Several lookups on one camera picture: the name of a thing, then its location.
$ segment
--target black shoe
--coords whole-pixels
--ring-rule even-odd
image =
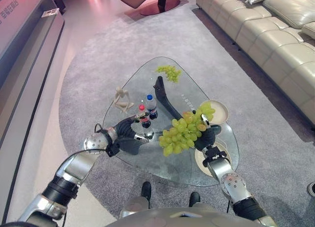
[[[197,192],[192,192],[189,198],[189,207],[192,207],[197,202],[200,202],[200,195]]]
[[[315,181],[308,185],[307,191],[311,196],[315,197]]]
[[[145,197],[148,202],[150,202],[151,199],[151,184],[150,182],[144,182],[142,184],[142,189],[141,189],[141,196]]]

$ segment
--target red bottle cap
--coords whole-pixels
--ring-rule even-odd
[[[144,110],[145,109],[145,107],[144,107],[144,105],[143,104],[141,104],[141,105],[139,105],[139,110]]]

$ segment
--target plastic bottle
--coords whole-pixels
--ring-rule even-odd
[[[143,105],[143,104],[140,104],[139,105],[139,112],[140,113],[143,113],[143,112],[146,112],[146,108],[145,108],[145,106]],[[149,120],[149,116],[145,116],[143,119],[141,119],[140,120],[141,121],[141,125],[142,125],[142,127],[144,127],[144,128],[148,128],[148,127],[150,127],[150,125],[151,125],[151,121]]]
[[[158,117],[157,116],[158,115],[157,102],[151,94],[147,95],[147,109],[150,113],[150,119],[151,120],[154,120]]]

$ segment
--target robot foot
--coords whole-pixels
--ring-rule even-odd
[[[142,184],[142,189],[141,189],[141,196],[145,197],[148,202],[150,202],[151,199],[151,184],[150,182],[144,182]]]
[[[192,207],[197,202],[200,202],[200,195],[197,192],[192,192],[189,198],[189,207]]]

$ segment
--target carpet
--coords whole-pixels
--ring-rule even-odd
[[[82,148],[94,125],[102,123],[115,88],[148,60],[174,59],[209,98],[230,112],[240,150],[237,172],[279,226],[313,227],[315,202],[306,187],[315,178],[315,151],[197,18],[197,6],[133,21],[127,16],[96,34],[73,59],[65,75],[59,105],[60,128],[69,154]],[[195,187],[153,176],[116,157],[101,156],[87,187],[116,218],[123,204],[152,184],[151,207],[186,207],[189,195],[226,211],[219,186]]]

